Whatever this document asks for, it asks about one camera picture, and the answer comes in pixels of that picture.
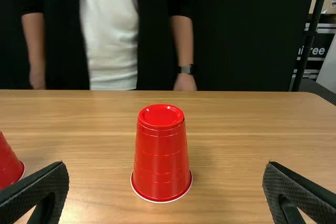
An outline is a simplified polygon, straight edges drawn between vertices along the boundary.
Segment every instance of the red plastic cup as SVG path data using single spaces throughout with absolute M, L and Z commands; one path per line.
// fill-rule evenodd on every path
M 16 157 L 0 131 L 0 190 L 18 182 L 24 174 L 24 163 Z
M 190 190 L 193 179 L 181 109 L 155 104 L 141 110 L 134 159 L 131 186 L 142 199 L 168 203 Z

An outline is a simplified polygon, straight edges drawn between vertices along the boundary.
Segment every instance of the black jacket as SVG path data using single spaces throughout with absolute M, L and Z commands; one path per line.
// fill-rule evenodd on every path
M 89 89 L 79 0 L 19 0 L 22 15 L 43 12 L 48 89 Z M 140 90 L 171 90 L 177 74 L 169 16 L 191 17 L 192 0 L 138 0 Z

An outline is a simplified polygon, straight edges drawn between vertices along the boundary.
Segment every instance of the wooden table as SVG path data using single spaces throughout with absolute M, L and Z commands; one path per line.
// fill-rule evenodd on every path
M 186 117 L 194 184 L 171 204 L 145 202 L 129 182 L 137 114 L 151 103 Z M 336 107 L 309 93 L 0 91 L 0 130 L 27 175 L 67 165 L 60 223 L 273 223 L 269 160 L 336 191 Z

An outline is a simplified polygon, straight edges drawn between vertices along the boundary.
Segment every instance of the hand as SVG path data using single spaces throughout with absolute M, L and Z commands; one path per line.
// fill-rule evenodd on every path
M 45 66 L 31 66 L 29 81 L 33 89 L 46 89 Z
M 180 73 L 177 76 L 174 91 L 196 91 L 196 83 L 194 77 L 188 73 Z

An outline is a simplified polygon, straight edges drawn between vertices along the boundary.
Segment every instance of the smartwatch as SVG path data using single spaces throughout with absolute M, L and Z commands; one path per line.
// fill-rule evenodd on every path
M 178 73 L 188 73 L 193 75 L 194 74 L 194 65 L 187 65 L 187 66 L 182 66 L 178 67 Z

